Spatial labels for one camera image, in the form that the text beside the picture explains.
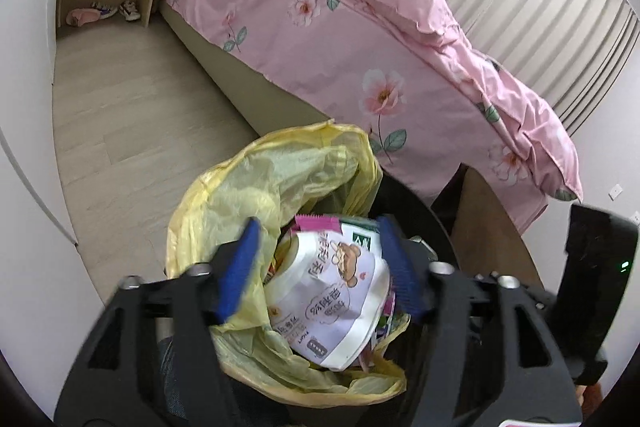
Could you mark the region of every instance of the pink floral bedspread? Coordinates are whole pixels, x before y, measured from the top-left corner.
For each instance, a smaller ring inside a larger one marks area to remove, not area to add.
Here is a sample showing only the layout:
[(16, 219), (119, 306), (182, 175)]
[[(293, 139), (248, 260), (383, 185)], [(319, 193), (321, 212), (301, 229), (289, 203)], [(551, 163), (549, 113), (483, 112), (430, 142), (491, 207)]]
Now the pink floral bedspread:
[(546, 194), (582, 197), (577, 153), (556, 115), (472, 49), (445, 0), (166, 1), (269, 81), (366, 129), (382, 167), (426, 202), (462, 162), (521, 232)]

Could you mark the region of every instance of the green logo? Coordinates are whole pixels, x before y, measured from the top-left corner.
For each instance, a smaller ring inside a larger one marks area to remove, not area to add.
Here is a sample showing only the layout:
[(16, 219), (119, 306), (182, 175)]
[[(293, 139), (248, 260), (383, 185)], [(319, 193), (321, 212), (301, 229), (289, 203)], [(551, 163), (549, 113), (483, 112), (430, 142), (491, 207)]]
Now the green logo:
[(367, 250), (371, 250), (371, 238), (368, 235), (362, 235), (361, 233), (353, 232), (352, 239), (356, 245), (360, 245)]

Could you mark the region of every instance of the bed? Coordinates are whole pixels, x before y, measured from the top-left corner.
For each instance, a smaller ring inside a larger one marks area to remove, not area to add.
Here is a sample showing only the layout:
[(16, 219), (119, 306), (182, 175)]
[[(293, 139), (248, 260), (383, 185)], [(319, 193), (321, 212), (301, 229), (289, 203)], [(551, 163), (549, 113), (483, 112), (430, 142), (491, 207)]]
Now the bed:
[(582, 196), (548, 104), (473, 50), (444, 0), (163, 0), (160, 11), (260, 134), (334, 118), (426, 203), (461, 163), (520, 232)]

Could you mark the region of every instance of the light switch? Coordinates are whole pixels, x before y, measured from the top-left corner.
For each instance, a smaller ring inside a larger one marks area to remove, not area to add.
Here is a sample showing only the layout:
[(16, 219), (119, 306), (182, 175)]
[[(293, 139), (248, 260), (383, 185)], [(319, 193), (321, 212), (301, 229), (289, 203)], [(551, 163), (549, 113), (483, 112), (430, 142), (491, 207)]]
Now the light switch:
[(609, 191), (609, 198), (611, 201), (615, 200), (622, 193), (622, 187), (620, 185), (616, 185)]

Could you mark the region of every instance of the cartoon bear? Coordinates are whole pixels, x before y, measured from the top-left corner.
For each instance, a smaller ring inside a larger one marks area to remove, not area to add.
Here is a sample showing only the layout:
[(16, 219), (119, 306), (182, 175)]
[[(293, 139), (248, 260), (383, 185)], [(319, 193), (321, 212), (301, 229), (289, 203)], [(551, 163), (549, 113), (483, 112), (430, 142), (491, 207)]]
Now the cartoon bear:
[(336, 251), (338, 273), (340, 277), (347, 283), (347, 288), (353, 288), (358, 283), (356, 277), (358, 257), (360, 257), (360, 247), (357, 245), (347, 245), (346, 243), (338, 243)]

